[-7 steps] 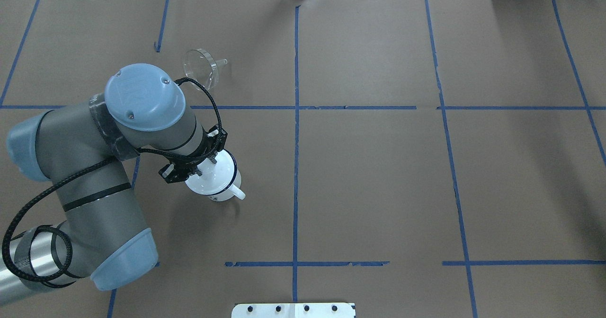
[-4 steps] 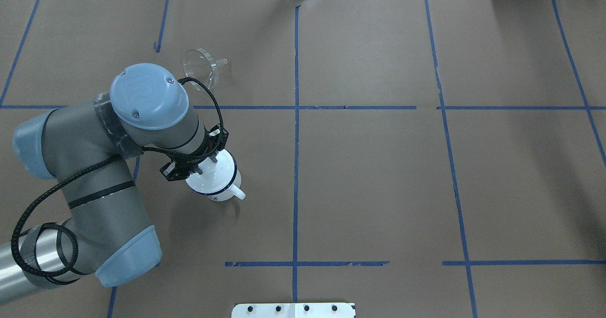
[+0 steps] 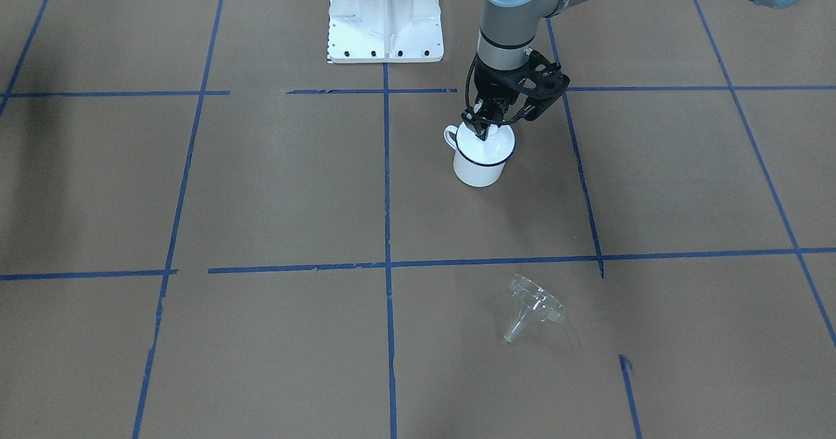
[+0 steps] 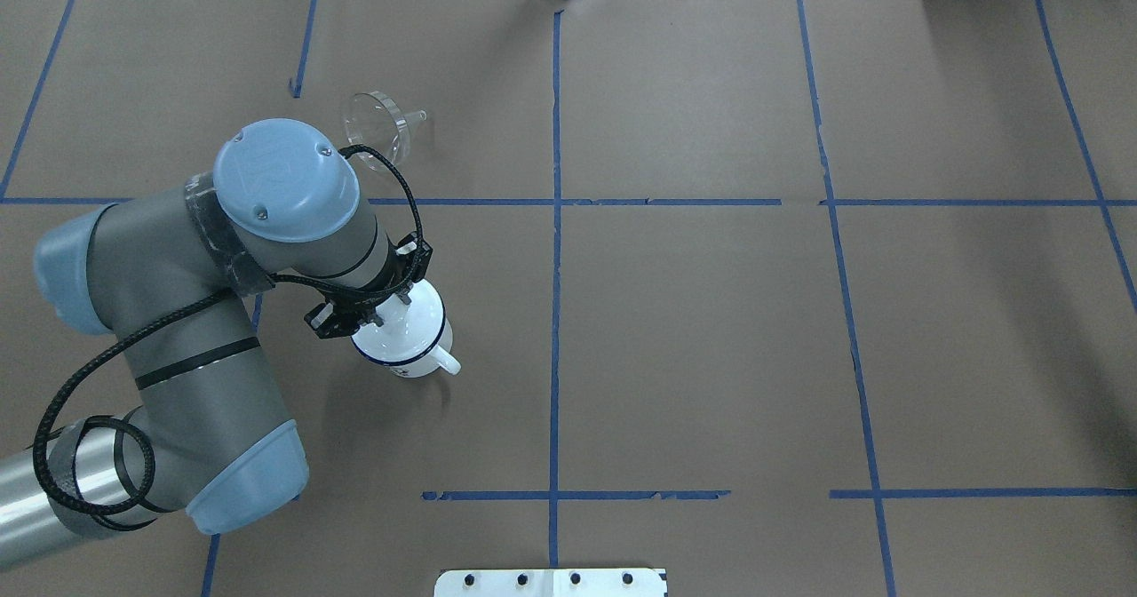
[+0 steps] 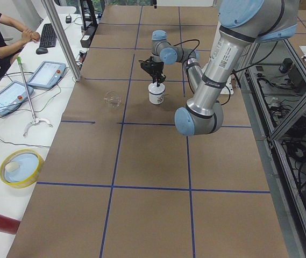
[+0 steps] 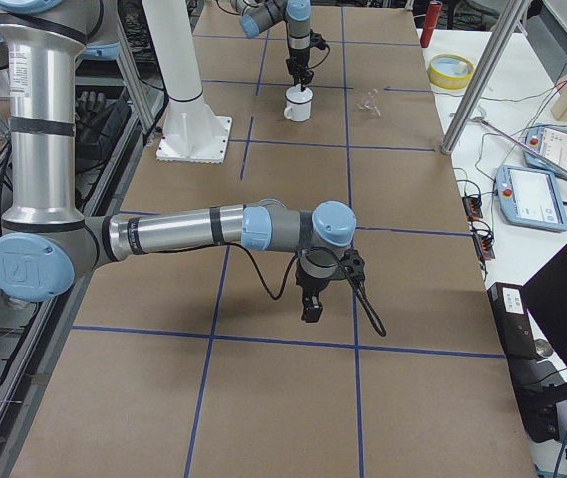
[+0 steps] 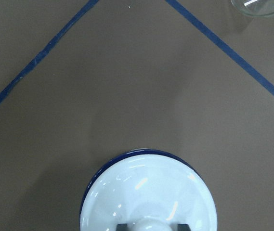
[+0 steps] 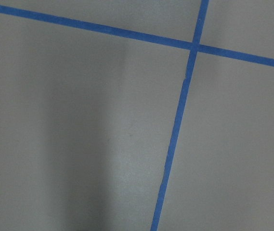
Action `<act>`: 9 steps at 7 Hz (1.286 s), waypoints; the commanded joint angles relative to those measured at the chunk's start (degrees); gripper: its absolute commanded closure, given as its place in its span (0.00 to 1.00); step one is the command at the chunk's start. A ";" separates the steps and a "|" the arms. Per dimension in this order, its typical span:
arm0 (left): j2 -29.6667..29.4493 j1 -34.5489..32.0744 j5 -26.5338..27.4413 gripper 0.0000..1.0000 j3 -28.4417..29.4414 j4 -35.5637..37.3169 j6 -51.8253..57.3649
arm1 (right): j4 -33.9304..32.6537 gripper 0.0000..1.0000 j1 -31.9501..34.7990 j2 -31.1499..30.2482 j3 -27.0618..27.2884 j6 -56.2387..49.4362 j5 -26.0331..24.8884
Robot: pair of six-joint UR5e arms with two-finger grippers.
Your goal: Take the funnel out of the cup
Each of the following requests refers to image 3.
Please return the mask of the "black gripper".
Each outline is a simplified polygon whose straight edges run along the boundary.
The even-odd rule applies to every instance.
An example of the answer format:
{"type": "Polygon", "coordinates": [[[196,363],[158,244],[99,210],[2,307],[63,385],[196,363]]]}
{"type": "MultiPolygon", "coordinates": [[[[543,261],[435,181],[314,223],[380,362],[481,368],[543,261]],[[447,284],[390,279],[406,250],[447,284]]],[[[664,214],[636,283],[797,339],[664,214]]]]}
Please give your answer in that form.
{"type": "Polygon", "coordinates": [[[481,60],[472,64],[473,84],[477,89],[477,102],[472,109],[462,112],[462,121],[481,141],[486,141],[492,123],[516,123],[526,117],[523,106],[510,120],[505,119],[508,109],[519,99],[519,85],[525,79],[526,62],[511,70],[496,70],[481,60]]]}

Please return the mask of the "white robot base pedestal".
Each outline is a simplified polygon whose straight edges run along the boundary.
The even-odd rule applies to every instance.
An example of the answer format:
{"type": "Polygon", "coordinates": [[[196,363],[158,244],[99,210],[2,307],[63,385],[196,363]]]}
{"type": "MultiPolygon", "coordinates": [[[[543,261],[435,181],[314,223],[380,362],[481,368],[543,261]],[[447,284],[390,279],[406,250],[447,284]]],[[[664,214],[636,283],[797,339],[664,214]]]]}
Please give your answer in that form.
{"type": "Polygon", "coordinates": [[[440,0],[329,0],[328,62],[437,62],[440,0]]]}

